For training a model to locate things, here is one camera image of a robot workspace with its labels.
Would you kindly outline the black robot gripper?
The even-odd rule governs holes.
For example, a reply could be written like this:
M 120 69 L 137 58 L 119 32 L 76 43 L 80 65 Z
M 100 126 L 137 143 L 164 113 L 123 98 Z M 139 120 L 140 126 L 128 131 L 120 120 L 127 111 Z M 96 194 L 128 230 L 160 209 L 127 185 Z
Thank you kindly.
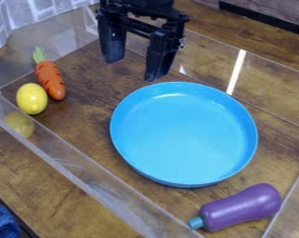
M 127 32 L 149 38 L 145 80 L 152 82 L 169 72 L 175 56 L 184 46 L 188 15 L 173 7 L 175 0 L 100 0 L 96 12 L 100 47 L 108 63 L 125 56 Z M 165 21 L 161 27 L 137 20 Z

